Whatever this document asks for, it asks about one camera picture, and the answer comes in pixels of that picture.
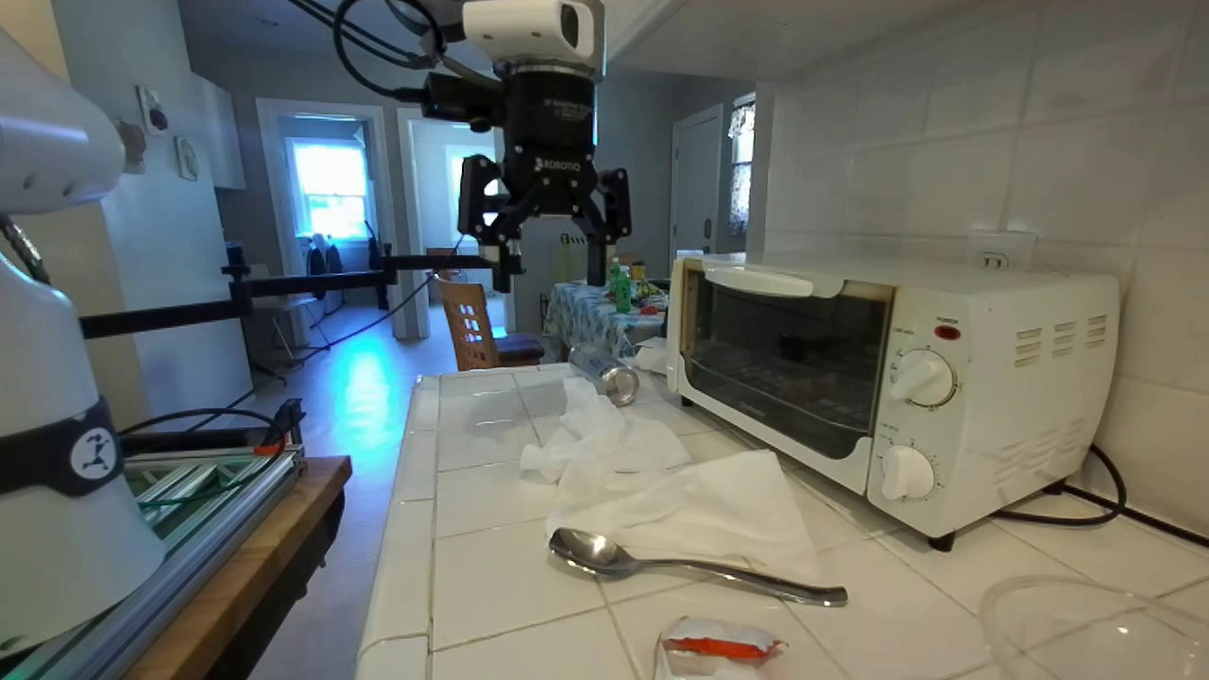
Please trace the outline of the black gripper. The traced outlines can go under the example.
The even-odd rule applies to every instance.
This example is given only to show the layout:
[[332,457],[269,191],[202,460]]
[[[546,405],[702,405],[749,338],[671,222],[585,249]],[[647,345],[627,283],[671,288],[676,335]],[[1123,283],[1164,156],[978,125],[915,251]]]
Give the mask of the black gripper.
[[503,156],[459,162],[458,231],[493,246],[493,292],[520,275],[517,231],[531,214],[565,214],[588,239],[585,280],[604,283],[608,246],[629,234],[624,168],[594,167],[594,80],[554,69],[517,69],[468,98],[474,133],[497,128]]

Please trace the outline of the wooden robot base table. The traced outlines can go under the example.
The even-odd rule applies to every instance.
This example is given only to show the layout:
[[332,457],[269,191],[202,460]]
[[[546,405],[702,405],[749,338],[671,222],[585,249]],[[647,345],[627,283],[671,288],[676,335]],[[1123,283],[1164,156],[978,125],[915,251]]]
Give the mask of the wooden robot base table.
[[0,510],[0,680],[243,680],[341,530],[346,457],[156,452]]

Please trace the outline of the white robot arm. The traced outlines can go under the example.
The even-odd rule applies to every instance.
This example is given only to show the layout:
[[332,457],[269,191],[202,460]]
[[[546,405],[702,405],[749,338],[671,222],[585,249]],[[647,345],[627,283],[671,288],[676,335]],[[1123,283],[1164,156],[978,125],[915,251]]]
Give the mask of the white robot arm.
[[[0,214],[99,204],[114,122],[0,35]],[[0,649],[22,654],[133,596],[166,560],[125,484],[76,306],[0,261]]]

